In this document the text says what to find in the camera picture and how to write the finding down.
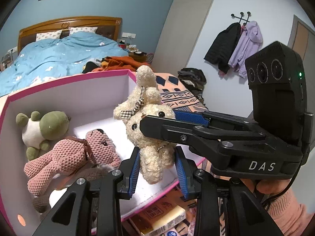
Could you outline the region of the pink right sleeve forearm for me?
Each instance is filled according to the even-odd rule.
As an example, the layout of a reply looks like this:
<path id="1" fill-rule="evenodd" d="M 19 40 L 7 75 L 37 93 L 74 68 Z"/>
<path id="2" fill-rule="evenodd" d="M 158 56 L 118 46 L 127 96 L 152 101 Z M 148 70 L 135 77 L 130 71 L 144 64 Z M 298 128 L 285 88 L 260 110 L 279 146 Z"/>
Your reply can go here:
<path id="1" fill-rule="evenodd" d="M 292 189 L 273 201 L 268 213 L 284 235 L 302 235 L 314 216 L 304 204 L 298 203 Z"/>

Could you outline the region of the person's right hand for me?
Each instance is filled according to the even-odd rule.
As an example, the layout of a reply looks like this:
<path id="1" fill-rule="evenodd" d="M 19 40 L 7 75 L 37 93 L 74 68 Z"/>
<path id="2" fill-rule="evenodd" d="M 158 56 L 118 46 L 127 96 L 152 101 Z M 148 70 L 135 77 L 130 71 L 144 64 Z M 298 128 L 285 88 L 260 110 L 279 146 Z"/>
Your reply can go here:
<path id="1" fill-rule="evenodd" d="M 288 186 L 290 180 L 261 180 L 257 185 L 251 179 L 242 179 L 242 182 L 251 192 L 254 192 L 256 189 L 262 194 L 276 195 Z"/>

